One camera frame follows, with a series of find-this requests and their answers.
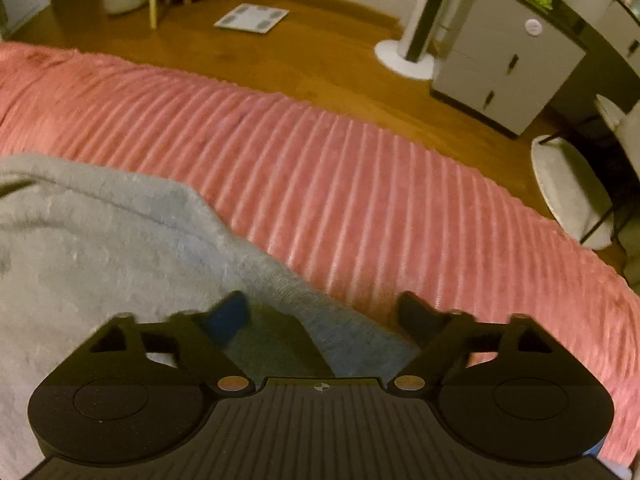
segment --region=metal screw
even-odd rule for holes
[[[396,377],[394,384],[399,390],[414,392],[423,389],[426,383],[422,377],[416,375],[401,375]]]
[[[218,381],[218,387],[226,392],[239,392],[249,386],[249,380],[239,375],[228,375]]]

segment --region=circular button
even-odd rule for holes
[[[139,412],[148,400],[146,386],[125,378],[86,384],[74,397],[76,410],[95,420],[116,420]]]
[[[399,390],[414,392],[424,388],[425,382],[422,377],[418,377],[416,375],[401,375],[396,377],[394,384]]]
[[[218,381],[218,387],[226,392],[239,392],[249,386],[249,380],[239,375],[228,375]]]
[[[560,386],[534,378],[504,381],[494,390],[494,399],[504,412],[525,420],[553,418],[569,403]]]
[[[524,23],[524,30],[526,30],[530,36],[539,36],[542,34],[542,23],[534,19],[527,20]]]

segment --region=black device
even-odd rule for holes
[[[246,299],[225,305],[240,311]],[[46,458],[26,478],[616,478],[595,457],[613,421],[609,394],[529,317],[480,323],[404,293],[399,322],[422,351],[389,384],[267,378],[256,388],[211,336],[220,307],[101,327],[31,396]],[[468,366],[473,352],[497,356]]]

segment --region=drawer handle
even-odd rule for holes
[[[636,50],[638,50],[639,46],[640,46],[640,42],[638,40],[634,40],[634,42],[629,47],[629,53],[626,56],[627,57],[633,56],[633,54],[635,54]]]
[[[488,107],[489,104],[491,104],[491,101],[494,100],[494,96],[495,96],[495,92],[493,90],[491,90],[489,92],[489,95],[486,97],[486,99],[484,100],[484,106],[482,107],[482,109],[484,110],[485,108]]]
[[[507,75],[509,75],[511,73],[511,71],[516,68],[516,65],[518,64],[518,61],[520,60],[520,58],[518,57],[518,54],[515,54],[512,58],[511,58],[511,62],[509,63],[509,68],[507,69]]]

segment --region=wooden floor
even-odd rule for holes
[[[282,7],[290,14],[265,35],[213,27],[241,2]],[[291,0],[203,0],[171,6],[161,10],[156,31],[148,27],[146,7],[109,17],[100,0],[59,0],[12,39],[114,54],[308,100],[478,168],[551,218],[529,153],[533,138],[556,129],[553,115],[544,112],[521,137],[507,138],[430,97],[428,82],[404,79],[381,66],[373,46],[392,33],[388,26]],[[625,255],[619,246],[598,254],[620,272]]]

